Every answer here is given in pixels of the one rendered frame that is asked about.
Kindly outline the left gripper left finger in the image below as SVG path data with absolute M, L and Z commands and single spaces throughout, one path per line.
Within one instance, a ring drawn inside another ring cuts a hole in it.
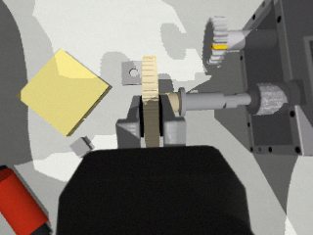
M 117 149 L 141 148 L 144 137 L 144 116 L 142 95 L 134 95 L 127 118 L 118 119 L 115 124 Z

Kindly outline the red cylinder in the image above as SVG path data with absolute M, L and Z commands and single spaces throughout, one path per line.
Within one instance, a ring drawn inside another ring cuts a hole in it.
M 6 165 L 0 165 L 0 212 L 17 235 L 50 235 L 49 218 Z

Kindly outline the pale yellow square pad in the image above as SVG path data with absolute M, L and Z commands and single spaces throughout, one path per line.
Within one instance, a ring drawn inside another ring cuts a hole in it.
M 70 137 L 110 89 L 60 49 L 17 97 Z

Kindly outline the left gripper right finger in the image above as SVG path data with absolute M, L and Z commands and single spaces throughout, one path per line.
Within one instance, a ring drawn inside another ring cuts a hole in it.
M 158 95 L 158 99 L 159 135 L 163 136 L 163 147 L 186 146 L 185 118 L 174 115 L 167 94 Z

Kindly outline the grey square washer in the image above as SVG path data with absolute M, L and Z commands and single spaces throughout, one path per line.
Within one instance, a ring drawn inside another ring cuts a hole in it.
M 140 85 L 142 84 L 142 62 L 121 62 L 122 85 Z M 131 76 L 130 71 L 137 70 L 137 76 Z

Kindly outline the tan gear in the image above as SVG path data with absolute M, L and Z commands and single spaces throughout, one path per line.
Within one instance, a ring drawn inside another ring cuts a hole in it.
M 186 93 L 184 87 L 178 92 L 158 93 L 157 57 L 142 59 L 142 101 L 144 136 L 146 148 L 159 147 L 158 95 L 167 94 L 173 112 L 184 117 L 186 111 L 235 109 L 240 105 L 251 105 L 252 96 L 247 93 L 223 95 L 222 92 Z

